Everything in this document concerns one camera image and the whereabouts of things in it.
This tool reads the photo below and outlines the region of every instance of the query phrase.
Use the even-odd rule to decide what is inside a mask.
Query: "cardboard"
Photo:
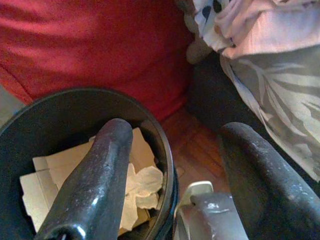
[[[89,142],[76,147],[48,156],[34,157],[33,164],[36,172],[20,177],[23,189],[22,199],[36,232],[47,216],[64,181],[86,156],[93,142],[94,137],[90,138]],[[138,172],[146,167],[156,167],[154,160],[155,156],[141,130],[135,128],[129,161]],[[137,212],[138,220],[134,227],[150,219],[148,210],[138,208]],[[125,232],[127,230],[121,228],[119,235]]]
[[[31,217],[37,232],[54,203],[58,188],[48,170],[21,176],[20,183],[26,212]]]

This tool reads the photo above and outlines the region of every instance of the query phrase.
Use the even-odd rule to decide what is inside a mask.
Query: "wooden floor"
[[[217,136],[185,109],[162,123],[179,176],[180,194],[196,181],[211,181],[215,192],[229,192]]]

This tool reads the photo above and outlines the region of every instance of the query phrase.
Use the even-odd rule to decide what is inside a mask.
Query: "patterned fabric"
[[[320,181],[320,46],[221,57],[225,73],[274,141]]]

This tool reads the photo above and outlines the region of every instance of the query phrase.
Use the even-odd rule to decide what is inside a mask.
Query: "red clothing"
[[[0,83],[27,104],[112,88],[161,120],[185,102],[191,40],[173,0],[0,0]]]

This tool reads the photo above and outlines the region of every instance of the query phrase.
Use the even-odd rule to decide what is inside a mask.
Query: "red shirt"
[[[73,87],[181,107],[192,36],[173,0],[0,0],[0,84],[26,104]]]

